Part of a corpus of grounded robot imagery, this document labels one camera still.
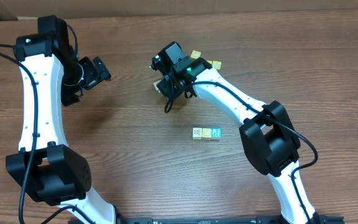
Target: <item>small cube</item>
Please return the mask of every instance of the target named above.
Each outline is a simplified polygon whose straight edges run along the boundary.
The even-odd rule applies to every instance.
[[[161,93],[161,91],[160,91],[160,90],[158,89],[158,87],[157,87],[157,84],[160,83],[160,81],[161,81],[161,80],[159,80],[159,81],[153,83],[153,86],[154,86],[154,88],[155,88],[155,91],[157,91],[158,94]]]
[[[216,70],[219,70],[222,67],[222,62],[213,61],[212,62],[212,67],[214,67]]]
[[[201,139],[202,128],[193,128],[193,139]]]
[[[196,50],[194,50],[192,53],[191,53],[191,58],[192,59],[198,59],[199,57],[201,56],[201,52],[198,52]]]
[[[213,128],[212,129],[212,140],[221,140],[222,138],[222,130],[220,128]]]
[[[212,129],[211,128],[203,128],[203,135],[202,135],[202,139],[205,140],[211,140],[212,137]]]

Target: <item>black cable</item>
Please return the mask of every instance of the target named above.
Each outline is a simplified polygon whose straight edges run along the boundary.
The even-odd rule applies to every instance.
[[[240,96],[236,95],[231,89],[229,89],[227,86],[219,83],[219,82],[210,82],[210,81],[200,81],[200,82],[196,82],[196,83],[191,83],[185,87],[183,87],[181,90],[179,90],[175,96],[171,97],[168,99],[168,102],[167,104],[165,105],[165,108],[164,108],[164,112],[165,113],[169,113],[169,111],[171,110],[172,108],[172,102],[177,99],[182,93],[184,93],[185,91],[187,91],[189,88],[195,86],[195,85],[214,85],[214,86],[219,86],[221,88],[223,88],[224,90],[226,90],[228,93],[230,93],[234,98],[236,98],[238,101],[240,101],[240,103],[242,103],[244,106],[246,106],[247,110],[251,110],[252,112],[256,113],[256,114],[261,114],[261,115],[264,115],[266,117],[266,119],[268,119],[271,123],[273,124],[276,124],[277,126],[280,126],[284,129],[286,129],[287,131],[291,132],[292,134],[294,134],[295,136],[297,136],[298,138],[300,138],[302,141],[304,141],[309,147],[310,149],[313,151],[313,154],[314,154],[314,159],[313,161],[305,164],[305,165],[302,165],[302,166],[299,166],[297,168],[295,168],[292,172],[291,172],[291,181],[292,181],[292,185],[293,185],[293,188],[295,189],[295,193],[296,193],[296,196],[298,197],[298,200],[300,202],[300,205],[308,219],[308,223],[310,223],[310,217],[309,217],[309,214],[306,210],[306,207],[305,205],[303,204],[302,202],[302,199],[301,199],[301,196],[299,194],[299,190],[298,190],[298,187],[296,186],[296,183],[295,183],[295,172],[298,171],[298,170],[301,170],[301,169],[304,169],[304,168],[307,168],[309,166],[312,166],[313,164],[315,164],[318,160],[318,153],[317,153],[317,150],[316,148],[314,147],[314,145],[307,139],[305,138],[303,135],[301,135],[300,133],[298,133],[297,131],[295,130],[292,130],[291,128],[285,126],[284,124],[278,122],[277,120],[271,118],[270,116],[267,116],[265,114],[263,114],[262,112],[258,111],[257,109],[253,108],[250,104],[246,103]]]
[[[0,44],[0,47],[9,47],[9,48],[13,49],[15,46],[8,45],[8,44]],[[20,66],[20,68],[22,68],[27,73],[27,75],[30,78],[32,89],[33,89],[33,94],[34,94],[34,127],[33,127],[33,133],[32,133],[33,138],[32,138],[32,145],[31,145],[31,153],[30,153],[29,161],[27,163],[28,164],[27,168],[24,173],[22,190],[21,190],[20,200],[19,200],[19,222],[20,222],[20,224],[24,224],[23,208],[24,208],[25,190],[27,187],[27,181],[29,178],[29,174],[32,169],[32,164],[34,161],[35,148],[37,146],[37,138],[39,137],[39,134],[38,134],[38,94],[37,94],[37,87],[36,87],[37,83],[35,82],[34,77],[32,76],[29,69],[27,69],[27,67],[24,66],[22,63],[20,63],[18,60],[14,59],[6,54],[3,54],[1,52],[0,52],[0,56],[10,60],[11,62],[15,63],[18,66]],[[96,223],[96,222],[92,222],[92,220],[89,217],[87,217],[84,212],[82,212],[79,208],[77,208],[74,205],[69,205],[69,206],[66,206],[66,207],[63,207],[63,208],[57,210],[54,214],[52,214],[50,217],[48,217],[43,223],[49,222],[51,219],[56,217],[60,212],[66,210],[66,209],[69,209],[69,208],[72,208],[74,211],[77,211],[87,222]]]
[[[7,44],[0,44],[0,47],[9,47],[12,49],[14,48],[13,45],[7,45]],[[27,187],[27,181],[29,179],[29,174],[30,174],[32,164],[34,161],[34,154],[35,154],[34,152],[35,152],[35,148],[37,146],[37,138],[38,138],[38,94],[37,94],[37,87],[36,87],[37,83],[35,82],[34,77],[31,75],[31,72],[18,60],[14,59],[8,55],[5,55],[3,53],[0,53],[0,56],[10,60],[11,62],[15,63],[18,66],[20,66],[20,68],[22,68],[28,74],[30,81],[31,81],[33,93],[34,93],[34,127],[33,127],[33,133],[32,133],[33,138],[32,138],[32,145],[31,145],[31,153],[30,153],[30,158],[28,161],[28,166],[24,173],[22,191],[21,191],[20,200],[19,200],[19,222],[21,224],[24,224],[23,207],[24,207],[25,189]]]
[[[81,211],[77,206],[74,205],[67,205],[64,206],[63,208],[57,210],[55,213],[53,213],[51,216],[49,216],[45,221],[43,221],[41,224],[46,224],[48,223],[50,220],[52,220],[53,218],[55,218],[58,214],[60,214],[62,211],[67,210],[67,209],[73,209],[73,212],[78,212],[88,223],[94,223],[96,224],[96,222],[92,221],[83,211]]]
[[[77,58],[77,55],[78,55],[77,36],[75,35],[74,29],[73,29],[70,25],[68,25],[68,24],[66,24],[66,25],[67,25],[67,27],[71,30],[71,32],[72,32],[73,35],[74,35],[74,39],[75,39],[75,49],[74,49],[73,59],[75,59],[75,58]]]

